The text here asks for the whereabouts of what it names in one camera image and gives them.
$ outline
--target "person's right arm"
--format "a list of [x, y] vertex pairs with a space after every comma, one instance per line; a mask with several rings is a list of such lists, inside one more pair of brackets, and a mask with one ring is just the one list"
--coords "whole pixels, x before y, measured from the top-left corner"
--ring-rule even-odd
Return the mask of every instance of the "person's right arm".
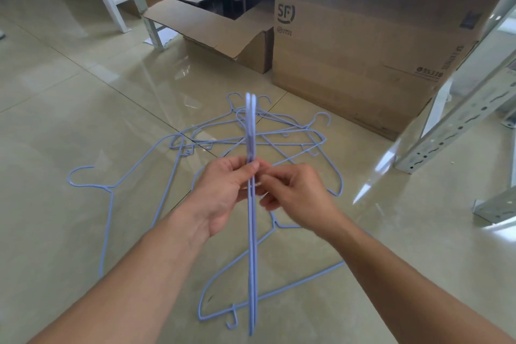
[[310, 165], [278, 166], [260, 181], [268, 192], [260, 204], [268, 211], [283, 207], [330, 243], [400, 344], [516, 343], [340, 212]]

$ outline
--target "person's left arm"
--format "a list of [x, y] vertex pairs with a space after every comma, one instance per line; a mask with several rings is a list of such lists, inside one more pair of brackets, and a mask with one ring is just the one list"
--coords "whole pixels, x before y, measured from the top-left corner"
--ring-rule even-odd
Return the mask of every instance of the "person's left arm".
[[247, 198], [247, 180], [269, 167], [261, 160], [246, 165], [243, 156], [211, 161], [184, 202], [29, 343], [156, 341], [204, 243]]

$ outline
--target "hand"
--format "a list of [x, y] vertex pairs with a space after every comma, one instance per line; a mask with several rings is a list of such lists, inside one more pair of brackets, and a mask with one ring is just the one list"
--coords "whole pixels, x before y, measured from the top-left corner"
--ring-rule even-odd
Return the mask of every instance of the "hand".
[[[246, 157], [217, 158], [209, 162], [184, 202], [193, 207], [214, 236], [228, 222], [235, 204], [247, 198], [247, 181], [272, 166], [263, 159], [246, 164]], [[265, 190], [256, 186], [256, 194]]]
[[321, 235], [343, 217], [313, 167], [308, 164], [269, 168], [259, 178], [268, 192], [260, 205], [267, 211], [283, 207], [294, 222]]

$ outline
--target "sf logo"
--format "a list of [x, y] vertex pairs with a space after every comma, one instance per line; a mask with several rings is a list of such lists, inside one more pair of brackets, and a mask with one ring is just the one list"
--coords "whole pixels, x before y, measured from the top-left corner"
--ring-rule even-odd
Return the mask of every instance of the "sf logo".
[[278, 4], [278, 21], [282, 24], [290, 24], [296, 16], [296, 7], [294, 5]]

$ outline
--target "person's right hand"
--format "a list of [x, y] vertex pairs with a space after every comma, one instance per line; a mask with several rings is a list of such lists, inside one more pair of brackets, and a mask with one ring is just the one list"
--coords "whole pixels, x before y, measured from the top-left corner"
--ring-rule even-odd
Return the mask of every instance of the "person's right hand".
[[317, 171], [308, 164], [281, 165], [259, 178], [267, 191], [260, 205], [267, 211], [283, 207], [294, 222], [318, 235], [343, 216]]

